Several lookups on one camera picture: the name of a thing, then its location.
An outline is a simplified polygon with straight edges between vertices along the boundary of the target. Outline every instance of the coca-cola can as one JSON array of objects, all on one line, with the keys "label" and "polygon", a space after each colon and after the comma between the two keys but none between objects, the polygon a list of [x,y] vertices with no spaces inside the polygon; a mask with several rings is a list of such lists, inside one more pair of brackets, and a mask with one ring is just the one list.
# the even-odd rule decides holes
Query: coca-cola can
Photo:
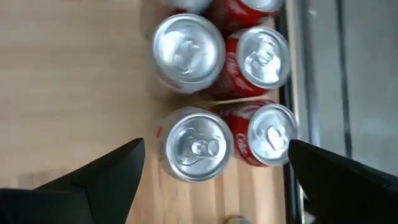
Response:
[{"label": "coca-cola can", "polygon": [[279,166],[289,161],[289,141],[297,122],[286,107],[267,100],[225,105],[219,110],[235,141],[235,157],[252,166]]},{"label": "coca-cola can", "polygon": [[160,70],[158,81],[183,94],[212,85],[225,60],[225,44],[218,29],[204,17],[187,13],[160,24],[152,50]]},{"label": "coca-cola can", "polygon": [[165,117],[156,137],[160,164],[168,174],[186,182],[218,176],[234,152],[228,125],[217,114],[194,106]]},{"label": "coca-cola can", "polygon": [[284,0],[215,0],[207,18],[223,32],[261,24],[266,17],[275,17]]},{"label": "coca-cola can", "polygon": [[156,27],[169,16],[179,13],[201,14],[213,0],[145,0],[141,1],[140,30],[151,39]]},{"label": "coca-cola can", "polygon": [[239,30],[226,40],[226,59],[219,79],[203,91],[215,100],[259,96],[282,86],[290,75],[285,38],[263,26]]}]

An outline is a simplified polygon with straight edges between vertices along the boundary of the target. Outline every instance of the can rim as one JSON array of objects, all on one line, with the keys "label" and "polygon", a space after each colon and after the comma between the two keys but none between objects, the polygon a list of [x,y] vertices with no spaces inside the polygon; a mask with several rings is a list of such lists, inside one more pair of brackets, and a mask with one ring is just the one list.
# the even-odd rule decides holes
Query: can rim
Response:
[{"label": "can rim", "polygon": [[[251,117],[250,122],[249,122],[249,128],[248,128],[248,132],[247,135],[250,136],[251,132],[252,132],[252,126],[254,121],[261,116],[261,114],[267,110],[273,110],[273,109],[278,109],[281,112],[285,113],[287,115],[287,117],[289,118],[290,122],[293,124],[293,128],[294,128],[294,136],[292,139],[297,139],[298,137],[298,124],[297,121],[295,119],[295,115],[293,114],[293,112],[291,112],[291,110],[289,110],[288,108],[286,108],[285,106],[282,106],[278,103],[270,103],[267,105],[264,105],[262,107],[260,107]],[[279,165],[284,165],[286,163],[289,162],[289,158],[287,156],[287,150],[283,153],[283,156],[278,158],[278,159],[265,159],[265,158],[261,158],[258,153],[252,149],[252,143],[251,141],[248,140],[248,144],[249,144],[249,148],[250,151],[252,152],[253,156],[260,161],[261,163],[267,165],[267,166],[279,166]]]},{"label": "can rim", "polygon": [[[205,30],[207,30],[210,34],[215,34],[211,35],[211,38],[214,39],[216,48],[218,49],[218,57],[217,61],[213,67],[212,70],[210,70],[206,75],[202,76],[199,80],[195,80],[194,82],[187,82],[185,80],[179,80],[175,78],[175,76],[171,75],[172,72],[168,72],[167,67],[164,66],[162,63],[162,60],[159,57],[159,54],[156,53],[157,51],[157,43],[160,39],[160,36],[162,35],[162,30],[165,30],[168,26],[173,24],[174,22],[181,20],[181,19],[188,19],[191,21],[195,21],[198,23],[198,25],[202,26]],[[152,55],[155,59],[155,62],[157,66],[161,69],[161,71],[166,75],[169,79],[173,81],[177,81],[180,83],[188,83],[188,84],[195,84],[195,83],[200,83],[202,80],[210,78],[210,79],[215,79],[216,77],[221,73],[225,61],[225,42],[223,39],[223,36],[221,35],[221,32],[216,28],[216,26],[211,23],[208,19],[198,16],[195,14],[190,14],[190,13],[181,13],[181,14],[176,14],[173,16],[170,16],[163,20],[156,28],[153,38],[152,38]],[[207,86],[204,86],[203,88],[207,88],[210,85],[212,85],[213,82],[208,84]]]},{"label": "can rim", "polygon": [[242,1],[242,0],[241,0],[241,2],[242,2],[245,6],[251,8],[251,9],[253,9],[253,10],[256,10],[256,11],[261,11],[261,12],[275,12],[275,11],[278,11],[279,9],[281,9],[281,7],[283,6],[283,4],[285,3],[285,0],[279,0],[279,4],[277,4],[277,5],[274,6],[274,7],[263,7],[263,8],[256,8],[256,7],[253,7],[253,6],[249,5],[248,3],[246,3],[245,1]]},{"label": "can rim", "polygon": [[[176,164],[170,159],[170,158],[172,158],[171,148],[173,146],[172,145],[173,141],[171,139],[172,139],[173,133],[176,132],[177,128],[181,124],[183,124],[184,122],[186,122],[189,119],[197,118],[198,116],[201,116],[202,118],[204,117],[204,118],[211,119],[218,126],[220,126],[220,128],[223,130],[223,134],[224,134],[225,141],[226,141],[226,152],[225,152],[224,158],[221,160],[221,162],[217,165],[217,167],[212,172],[202,175],[202,178],[192,178],[189,175],[185,175],[176,166]],[[184,116],[177,123],[175,123],[175,125],[169,131],[169,135],[167,136],[167,139],[166,139],[165,153],[167,156],[167,162],[169,163],[171,170],[179,179],[182,179],[186,182],[191,182],[191,183],[204,182],[204,181],[210,180],[210,179],[215,178],[218,175],[220,175],[224,171],[225,167],[228,165],[228,162],[231,160],[233,153],[234,153],[233,135],[232,135],[232,132],[231,132],[230,128],[228,127],[228,125],[217,114],[213,114],[211,112],[199,112],[199,113],[189,114],[187,116]]]},{"label": "can rim", "polygon": [[[244,62],[242,62],[242,60],[239,59],[239,53],[241,51],[242,45],[245,44],[246,40],[248,38],[250,38],[251,35],[253,35],[253,32],[257,32],[257,31],[265,32],[267,35],[271,36],[274,40],[276,40],[276,42],[278,43],[278,46],[280,47],[281,57],[282,57],[282,61],[283,61],[282,69],[280,70],[280,72],[278,74],[279,80],[273,84],[259,82],[252,75],[250,75],[245,69],[242,69],[242,68],[244,68],[244,64],[243,64]],[[278,33],[276,30],[271,29],[269,27],[255,26],[255,27],[245,30],[243,35],[241,36],[241,38],[239,38],[238,46],[237,46],[237,50],[236,50],[236,57],[237,57],[236,60],[238,61],[239,69],[242,72],[245,79],[259,88],[263,88],[266,90],[273,90],[273,89],[279,88],[286,83],[287,79],[290,76],[291,58],[290,58],[289,45],[288,45],[285,37],[282,34]]]}]

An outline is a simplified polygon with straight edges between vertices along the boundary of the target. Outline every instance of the wooden surface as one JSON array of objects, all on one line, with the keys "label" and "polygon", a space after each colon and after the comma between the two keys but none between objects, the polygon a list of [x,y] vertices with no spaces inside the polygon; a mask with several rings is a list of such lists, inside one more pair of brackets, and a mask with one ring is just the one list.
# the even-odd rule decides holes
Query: wooden surface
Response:
[{"label": "wooden surface", "polygon": [[156,123],[190,100],[150,96],[154,68],[139,9],[138,0],[0,0],[0,187],[36,187],[144,137],[127,223],[210,224],[234,214],[285,223],[281,167],[233,159],[203,184],[159,167]]}]

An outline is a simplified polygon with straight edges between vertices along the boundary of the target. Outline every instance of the black plastic part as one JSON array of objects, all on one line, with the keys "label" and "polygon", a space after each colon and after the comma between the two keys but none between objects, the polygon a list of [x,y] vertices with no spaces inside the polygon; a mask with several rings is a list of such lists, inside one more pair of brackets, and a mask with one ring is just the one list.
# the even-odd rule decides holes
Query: black plastic part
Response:
[{"label": "black plastic part", "polygon": [[[285,8],[280,10],[280,14],[275,23],[276,30],[281,33],[286,40],[289,41],[287,30],[287,15]],[[288,107],[293,111],[293,95],[292,95],[292,80],[291,78],[287,83],[280,88],[279,101],[282,105]],[[284,184],[285,184],[285,206],[286,206],[286,223],[288,224],[301,224],[301,202],[300,202],[300,186],[297,183],[292,166],[286,164],[284,166]]]},{"label": "black plastic part", "polygon": [[317,223],[398,223],[398,178],[291,140],[289,159]]},{"label": "black plastic part", "polygon": [[135,139],[34,190],[0,189],[0,223],[125,223],[144,158],[144,140]]}]

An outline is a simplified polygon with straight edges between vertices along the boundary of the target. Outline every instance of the pull tab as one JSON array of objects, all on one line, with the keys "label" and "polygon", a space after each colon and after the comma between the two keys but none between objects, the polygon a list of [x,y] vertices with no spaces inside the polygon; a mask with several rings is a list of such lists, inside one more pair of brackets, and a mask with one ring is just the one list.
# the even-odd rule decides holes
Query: pull tab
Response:
[{"label": "pull tab", "polygon": [[265,139],[275,152],[284,151],[289,143],[283,122],[278,117],[271,118],[272,122],[258,130],[258,138]]},{"label": "pull tab", "polygon": [[193,39],[186,39],[175,49],[174,54],[173,64],[180,73],[186,74],[198,65],[202,50]]},{"label": "pull tab", "polygon": [[196,129],[186,129],[180,133],[180,136],[177,160],[182,165],[190,166],[202,159],[215,157],[220,151],[217,139],[206,138]]},{"label": "pull tab", "polygon": [[266,74],[267,83],[275,83],[279,80],[278,73],[281,67],[277,46],[267,35],[259,38],[256,50],[246,57],[244,67],[251,75],[262,78]]},{"label": "pull tab", "polygon": [[285,130],[280,130],[273,126],[268,128],[266,139],[275,151],[283,150],[288,143]]}]

